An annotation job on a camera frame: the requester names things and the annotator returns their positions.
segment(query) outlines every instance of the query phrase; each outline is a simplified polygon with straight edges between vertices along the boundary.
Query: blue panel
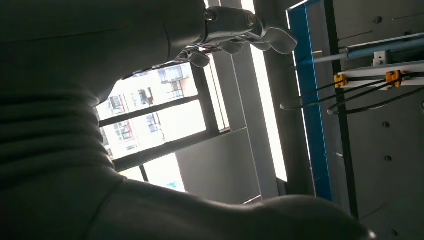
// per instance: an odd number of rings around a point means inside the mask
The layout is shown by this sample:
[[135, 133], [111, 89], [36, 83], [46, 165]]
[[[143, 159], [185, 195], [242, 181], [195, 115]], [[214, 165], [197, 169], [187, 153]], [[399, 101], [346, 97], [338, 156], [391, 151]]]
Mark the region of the blue panel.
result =
[[[297, 76], [302, 95], [317, 89], [315, 66], [313, 64], [312, 44], [308, 24], [308, 7], [316, 3], [312, 1], [302, 4], [288, 12], [291, 31], [298, 40], [294, 56], [297, 65]], [[317, 101], [319, 94], [311, 94], [303, 99], [303, 104]], [[321, 107], [319, 105], [304, 110], [306, 133], [309, 144], [310, 160], [316, 195], [332, 201], [332, 190], [330, 186], [330, 175], [327, 162], [326, 140], [324, 137]]]

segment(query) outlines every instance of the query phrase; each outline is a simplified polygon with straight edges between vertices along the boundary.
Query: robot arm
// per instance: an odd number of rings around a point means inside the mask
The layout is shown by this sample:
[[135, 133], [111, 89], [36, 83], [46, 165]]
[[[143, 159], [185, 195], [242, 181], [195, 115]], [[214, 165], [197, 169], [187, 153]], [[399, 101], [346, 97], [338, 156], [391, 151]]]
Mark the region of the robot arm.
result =
[[2, 0], [0, 29], [2, 239], [368, 239], [313, 198], [229, 206], [128, 180], [102, 146], [92, 107], [117, 80], [202, 66], [199, 47], [288, 54], [288, 30], [202, 0]]

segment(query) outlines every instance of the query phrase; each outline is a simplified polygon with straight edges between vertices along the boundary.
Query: bolt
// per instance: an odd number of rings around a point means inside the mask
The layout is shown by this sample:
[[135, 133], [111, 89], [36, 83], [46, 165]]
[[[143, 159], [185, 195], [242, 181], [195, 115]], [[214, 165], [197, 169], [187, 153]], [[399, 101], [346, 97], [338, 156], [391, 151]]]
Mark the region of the bolt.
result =
[[388, 122], [383, 122], [383, 128], [385, 128], [385, 129], [388, 129], [388, 128], [390, 128], [390, 123], [388, 123]]
[[387, 163], [390, 163], [392, 161], [392, 157], [389, 155], [384, 156], [384, 161], [386, 161]]
[[372, 22], [375, 24], [381, 24], [382, 21], [383, 21], [383, 18], [381, 16], [377, 16], [374, 18], [374, 20], [372, 20]]
[[215, 18], [216, 18], [215, 13], [211, 10], [206, 11], [204, 13], [204, 19], [208, 22], [215, 20]]
[[247, 25], [251, 28], [255, 26], [255, 15], [253, 13], [247, 14]]

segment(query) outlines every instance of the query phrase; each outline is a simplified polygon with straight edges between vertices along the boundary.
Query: window pane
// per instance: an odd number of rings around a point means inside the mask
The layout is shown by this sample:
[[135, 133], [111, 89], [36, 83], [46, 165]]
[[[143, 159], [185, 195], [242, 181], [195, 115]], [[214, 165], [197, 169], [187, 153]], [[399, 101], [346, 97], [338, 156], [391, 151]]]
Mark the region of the window pane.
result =
[[163, 156], [144, 164], [150, 184], [185, 192], [175, 153]]
[[121, 171], [119, 174], [121, 174], [122, 176], [125, 176], [129, 179], [132, 179], [132, 180], [136, 180], [136, 181], [140, 181], [140, 182], [145, 181], [143, 179], [142, 171], [140, 170], [140, 167], [138, 167], [138, 166], [130, 168], [130, 169], [125, 170], [125, 171]]
[[97, 107], [100, 120], [198, 94], [189, 63], [137, 74], [116, 83]]
[[215, 68], [214, 56], [209, 55], [210, 64], [204, 68], [207, 85], [209, 86], [210, 97], [212, 98], [213, 109], [215, 111], [216, 120], [219, 130], [230, 127], [228, 121], [227, 110], [224, 104], [223, 93], [221, 91], [220, 81], [218, 79], [217, 69]]
[[112, 160], [206, 130], [198, 100], [101, 128]]

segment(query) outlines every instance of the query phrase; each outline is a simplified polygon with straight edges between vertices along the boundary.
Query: yellow clamp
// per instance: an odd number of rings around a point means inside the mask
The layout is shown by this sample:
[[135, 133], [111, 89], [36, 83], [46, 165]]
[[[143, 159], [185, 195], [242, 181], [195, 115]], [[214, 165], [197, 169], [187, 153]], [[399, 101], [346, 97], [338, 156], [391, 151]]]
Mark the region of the yellow clamp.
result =
[[397, 81], [399, 79], [400, 79], [400, 81], [398, 81], [394, 84], [394, 86], [396, 88], [399, 88], [402, 85], [402, 80], [403, 80], [402, 79], [402, 72], [400, 70], [395, 70], [395, 71], [388, 71], [388, 72], [385, 73], [385, 80], [388, 84], [392, 83], [394, 81]]
[[335, 88], [342, 88], [348, 85], [348, 76], [341, 74], [341, 75], [334, 75], [334, 83]]

